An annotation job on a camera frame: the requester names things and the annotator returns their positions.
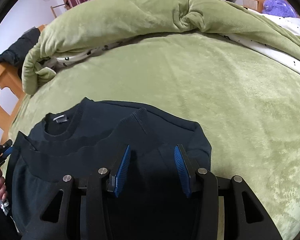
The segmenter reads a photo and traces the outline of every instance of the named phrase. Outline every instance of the green blanket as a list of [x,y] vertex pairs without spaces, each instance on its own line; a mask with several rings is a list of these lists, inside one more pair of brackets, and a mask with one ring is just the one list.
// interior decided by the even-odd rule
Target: green blanket
[[41,59],[81,52],[148,33],[235,33],[300,60],[300,37],[269,19],[221,0],[92,0],[62,14],[42,32],[23,65],[22,85],[34,94],[55,73]]
[[199,122],[212,145],[212,172],[244,177],[283,239],[292,239],[300,230],[300,75],[209,33],[237,33],[300,59],[300,37],[234,4],[89,1],[43,31],[24,65],[27,93],[51,78],[36,69],[40,58],[147,35],[64,69],[27,96],[11,138],[85,96],[151,104]]

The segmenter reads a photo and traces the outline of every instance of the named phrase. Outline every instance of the dark navy sweater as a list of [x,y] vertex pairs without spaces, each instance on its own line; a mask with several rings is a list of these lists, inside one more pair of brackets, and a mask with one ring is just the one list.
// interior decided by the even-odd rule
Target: dark navy sweater
[[[53,119],[65,114],[67,122]],[[73,108],[47,114],[29,136],[19,132],[7,170],[12,214],[23,233],[51,187],[66,174],[88,176],[111,158],[104,142],[131,147],[127,181],[108,200],[115,239],[190,239],[199,199],[182,192],[174,147],[210,170],[211,146],[200,125],[153,106],[84,98]]]

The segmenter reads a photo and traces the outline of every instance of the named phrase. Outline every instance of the clothing label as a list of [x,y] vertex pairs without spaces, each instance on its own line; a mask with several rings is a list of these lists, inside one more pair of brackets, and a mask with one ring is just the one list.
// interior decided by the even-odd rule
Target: clothing label
[[62,123],[62,122],[67,122],[68,118],[65,114],[63,114],[63,115],[53,118],[53,121],[56,121],[57,123]]

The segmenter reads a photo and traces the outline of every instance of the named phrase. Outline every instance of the purple stuffed toy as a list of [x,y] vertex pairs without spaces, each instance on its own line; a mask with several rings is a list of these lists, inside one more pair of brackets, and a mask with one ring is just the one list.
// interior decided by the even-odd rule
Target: purple stuffed toy
[[265,0],[263,3],[262,13],[281,17],[297,18],[295,10],[285,0]]

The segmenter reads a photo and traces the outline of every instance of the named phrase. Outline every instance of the metal screw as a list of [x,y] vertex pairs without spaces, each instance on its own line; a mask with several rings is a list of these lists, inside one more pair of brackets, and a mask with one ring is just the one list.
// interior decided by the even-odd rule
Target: metal screw
[[233,179],[235,182],[242,182],[242,178],[240,176],[234,176]]
[[205,169],[205,168],[199,168],[198,169],[198,172],[200,173],[200,174],[207,174],[207,169]]
[[69,180],[71,180],[71,176],[70,175],[65,175],[63,177],[63,181],[68,182]]
[[99,172],[99,174],[105,174],[105,173],[108,172],[108,169],[107,169],[107,168],[100,168],[100,169],[98,170],[98,172]]

